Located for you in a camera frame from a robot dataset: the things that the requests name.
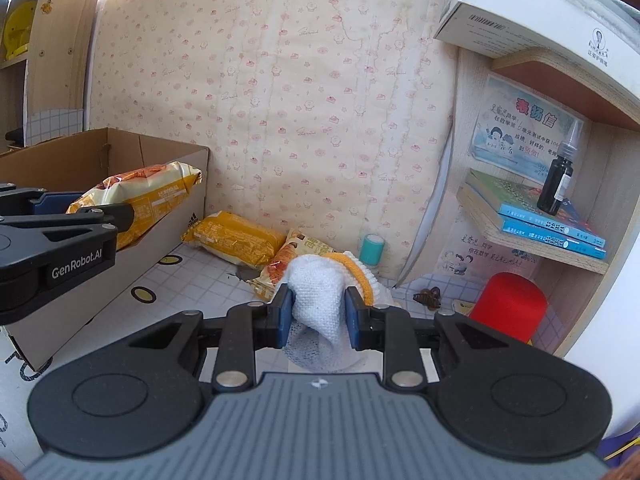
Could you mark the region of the croissant snack packet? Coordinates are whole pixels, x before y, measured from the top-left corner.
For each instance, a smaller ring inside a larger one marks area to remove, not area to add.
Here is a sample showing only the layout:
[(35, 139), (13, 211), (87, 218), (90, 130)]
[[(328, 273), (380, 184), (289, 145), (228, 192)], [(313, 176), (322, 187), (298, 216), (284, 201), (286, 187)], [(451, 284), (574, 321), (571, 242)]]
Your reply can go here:
[(323, 256), (329, 252), (334, 252), (334, 249), (322, 240), (292, 229), (270, 263), (260, 271), (257, 278), (248, 282), (259, 299), (270, 301), (292, 260), (306, 255)]

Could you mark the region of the orange yellow snack packet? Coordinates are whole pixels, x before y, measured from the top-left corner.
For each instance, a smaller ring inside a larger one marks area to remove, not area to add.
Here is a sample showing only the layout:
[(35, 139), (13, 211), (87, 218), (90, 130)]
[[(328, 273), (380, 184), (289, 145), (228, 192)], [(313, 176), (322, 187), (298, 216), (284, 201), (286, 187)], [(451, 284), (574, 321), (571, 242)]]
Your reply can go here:
[(129, 204), (134, 220), (128, 230), (118, 230), (117, 249), (121, 250), (177, 208), (201, 182), (201, 170), (186, 162), (147, 166), (107, 177), (71, 203), (66, 212)]

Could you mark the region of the white knit glove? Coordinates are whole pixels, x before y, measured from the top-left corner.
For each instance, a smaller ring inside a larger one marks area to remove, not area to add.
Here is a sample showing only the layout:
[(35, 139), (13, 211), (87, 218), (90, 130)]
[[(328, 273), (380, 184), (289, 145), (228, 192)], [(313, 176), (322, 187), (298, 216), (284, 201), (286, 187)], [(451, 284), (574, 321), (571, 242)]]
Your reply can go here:
[(288, 265), (281, 283), (294, 295), (284, 352), (311, 373), (362, 372), (367, 352), (350, 345), (344, 295), (355, 287), (368, 307), (391, 306), (390, 290), (351, 252), (303, 255)]

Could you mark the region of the black object on shelf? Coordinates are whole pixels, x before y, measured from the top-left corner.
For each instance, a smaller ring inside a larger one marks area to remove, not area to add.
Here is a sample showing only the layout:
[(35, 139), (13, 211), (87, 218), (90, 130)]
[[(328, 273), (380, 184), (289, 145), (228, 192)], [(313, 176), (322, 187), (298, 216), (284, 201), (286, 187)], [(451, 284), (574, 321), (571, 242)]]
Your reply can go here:
[(22, 148), (24, 146), (24, 131), (23, 128), (17, 128), (6, 133), (6, 142), (13, 146)]

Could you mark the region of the yellow plastic object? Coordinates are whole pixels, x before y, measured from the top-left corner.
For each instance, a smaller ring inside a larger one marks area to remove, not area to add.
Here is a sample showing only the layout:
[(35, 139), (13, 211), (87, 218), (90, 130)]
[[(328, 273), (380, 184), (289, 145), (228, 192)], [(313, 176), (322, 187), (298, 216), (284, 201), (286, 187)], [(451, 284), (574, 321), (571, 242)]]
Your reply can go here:
[(6, 49), (7, 61), (28, 50), (35, 8), (36, 3), (34, 0), (21, 3), (6, 20), (6, 26), (4, 26), (3, 31), (3, 45)]

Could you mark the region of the open cardboard box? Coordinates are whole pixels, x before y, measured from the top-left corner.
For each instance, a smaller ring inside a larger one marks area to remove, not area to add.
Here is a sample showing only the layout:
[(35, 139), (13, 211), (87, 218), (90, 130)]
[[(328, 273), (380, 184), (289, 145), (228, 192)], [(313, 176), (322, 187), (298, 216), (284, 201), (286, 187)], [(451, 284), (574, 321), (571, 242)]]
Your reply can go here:
[(125, 248), (107, 211), (40, 214), (49, 196), (76, 198), (104, 179), (184, 162), (206, 171), (209, 150), (112, 128), (57, 138), (1, 157), (14, 199), (1, 207), (1, 326), (33, 370), (46, 366), (127, 286), (180, 242), (204, 212), (200, 182)]

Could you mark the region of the teal cap stamp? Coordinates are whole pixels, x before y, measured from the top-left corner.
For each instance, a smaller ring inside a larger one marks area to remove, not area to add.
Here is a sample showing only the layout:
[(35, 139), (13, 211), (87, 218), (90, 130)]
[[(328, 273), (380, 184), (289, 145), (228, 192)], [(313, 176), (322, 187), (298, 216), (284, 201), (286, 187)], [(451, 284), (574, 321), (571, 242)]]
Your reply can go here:
[(367, 234), (363, 237), (359, 260), (366, 266), (378, 266), (385, 248), (385, 240), (378, 234)]

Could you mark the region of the brown hair claw clip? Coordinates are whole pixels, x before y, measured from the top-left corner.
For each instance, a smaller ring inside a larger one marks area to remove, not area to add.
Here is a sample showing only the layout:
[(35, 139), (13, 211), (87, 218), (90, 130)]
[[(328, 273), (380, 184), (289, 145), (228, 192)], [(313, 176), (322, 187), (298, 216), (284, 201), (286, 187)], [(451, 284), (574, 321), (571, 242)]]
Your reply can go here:
[(424, 288), (416, 292), (412, 299), (426, 307), (429, 311), (437, 311), (442, 307), (442, 293), (437, 286)]

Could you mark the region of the pink cartoon poster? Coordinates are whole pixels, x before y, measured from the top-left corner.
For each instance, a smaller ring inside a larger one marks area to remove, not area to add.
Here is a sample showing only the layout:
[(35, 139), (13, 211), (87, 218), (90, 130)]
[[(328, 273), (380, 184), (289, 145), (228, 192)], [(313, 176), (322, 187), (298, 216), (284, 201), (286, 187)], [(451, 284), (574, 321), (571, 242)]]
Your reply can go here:
[(530, 278), (538, 263), (535, 255), (488, 240), (459, 209), (437, 259), (435, 273), (473, 282), (486, 282), (501, 272)]

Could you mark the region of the red cylinder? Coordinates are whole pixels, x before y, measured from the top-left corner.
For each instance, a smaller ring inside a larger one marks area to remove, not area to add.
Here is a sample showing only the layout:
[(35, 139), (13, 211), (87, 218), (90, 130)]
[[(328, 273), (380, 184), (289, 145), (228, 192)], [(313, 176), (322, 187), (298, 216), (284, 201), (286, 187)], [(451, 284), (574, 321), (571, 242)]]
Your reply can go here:
[(490, 278), (469, 318), (528, 344), (547, 307), (546, 296), (533, 282), (501, 272)]

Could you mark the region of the upper blue book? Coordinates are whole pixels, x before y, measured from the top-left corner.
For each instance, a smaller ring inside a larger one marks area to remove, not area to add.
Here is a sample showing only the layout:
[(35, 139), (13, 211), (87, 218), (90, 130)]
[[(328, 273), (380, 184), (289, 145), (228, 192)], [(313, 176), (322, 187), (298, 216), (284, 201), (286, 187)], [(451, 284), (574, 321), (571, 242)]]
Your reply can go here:
[(552, 216), (537, 207), (539, 188), (504, 180), (475, 169), (468, 171), (464, 184), (480, 194), (498, 214), (567, 235), (574, 240), (605, 250), (605, 239), (580, 218), (569, 200), (564, 200), (558, 213)]

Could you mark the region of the blue book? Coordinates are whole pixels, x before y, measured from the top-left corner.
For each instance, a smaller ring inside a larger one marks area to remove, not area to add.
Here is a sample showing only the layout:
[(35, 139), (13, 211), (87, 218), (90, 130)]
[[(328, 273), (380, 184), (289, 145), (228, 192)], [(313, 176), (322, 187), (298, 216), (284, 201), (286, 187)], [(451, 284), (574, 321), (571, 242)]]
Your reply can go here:
[(608, 265), (604, 249), (498, 214), (469, 185), (458, 189), (457, 199), (490, 242), (600, 274)]
[(475, 169), (468, 171), (464, 184), (480, 194), (498, 214), (567, 235), (574, 240), (605, 250), (605, 239), (580, 218), (569, 200), (564, 200), (558, 213), (552, 216), (537, 207), (539, 188), (504, 180)]

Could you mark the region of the lower blue book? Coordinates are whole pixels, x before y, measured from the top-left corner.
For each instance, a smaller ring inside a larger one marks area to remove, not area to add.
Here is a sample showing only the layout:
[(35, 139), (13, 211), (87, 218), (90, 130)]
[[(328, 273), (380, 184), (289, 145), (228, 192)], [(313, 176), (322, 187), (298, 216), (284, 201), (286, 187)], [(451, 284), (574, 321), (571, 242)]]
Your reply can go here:
[(604, 249), (498, 214), (469, 185), (458, 189), (457, 199), (490, 242), (600, 274), (608, 265)]

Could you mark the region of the black spray bottle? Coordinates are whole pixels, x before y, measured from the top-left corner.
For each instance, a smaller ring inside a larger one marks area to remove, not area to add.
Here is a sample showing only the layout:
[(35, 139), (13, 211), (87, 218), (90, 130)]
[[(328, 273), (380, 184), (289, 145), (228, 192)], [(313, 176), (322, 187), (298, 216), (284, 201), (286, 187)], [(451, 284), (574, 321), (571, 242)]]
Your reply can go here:
[(537, 200), (537, 207), (555, 216), (564, 200), (564, 196), (573, 177), (573, 162), (578, 153), (578, 144), (584, 123), (576, 119), (570, 131), (564, 136), (556, 151), (555, 159), (549, 167), (544, 186)]

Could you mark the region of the blue cartoon poster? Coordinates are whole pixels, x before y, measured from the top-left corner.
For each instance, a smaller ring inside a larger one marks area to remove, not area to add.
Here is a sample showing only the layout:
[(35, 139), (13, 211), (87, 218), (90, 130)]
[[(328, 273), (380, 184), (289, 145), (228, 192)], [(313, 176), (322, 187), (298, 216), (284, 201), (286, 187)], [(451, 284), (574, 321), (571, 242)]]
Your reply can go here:
[(576, 115), (510, 80), (490, 75), (473, 130), (480, 162), (544, 183), (560, 144), (582, 133)]

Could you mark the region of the white flat box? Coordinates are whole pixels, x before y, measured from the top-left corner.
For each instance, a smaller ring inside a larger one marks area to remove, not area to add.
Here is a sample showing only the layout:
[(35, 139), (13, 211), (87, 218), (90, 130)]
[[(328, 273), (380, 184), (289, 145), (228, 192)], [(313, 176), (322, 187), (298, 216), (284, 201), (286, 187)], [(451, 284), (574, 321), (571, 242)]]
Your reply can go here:
[(444, 0), (435, 38), (488, 58), (547, 49), (639, 96), (639, 29), (605, 0)]

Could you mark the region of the patterned wall cloth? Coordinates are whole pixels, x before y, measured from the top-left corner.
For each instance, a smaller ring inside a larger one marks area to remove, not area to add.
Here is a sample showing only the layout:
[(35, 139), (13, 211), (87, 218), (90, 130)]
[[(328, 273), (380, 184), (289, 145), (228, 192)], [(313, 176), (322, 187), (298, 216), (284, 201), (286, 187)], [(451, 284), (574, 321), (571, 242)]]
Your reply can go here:
[(398, 278), (449, 136), (444, 0), (100, 0), (89, 124), (209, 148), (206, 207)]

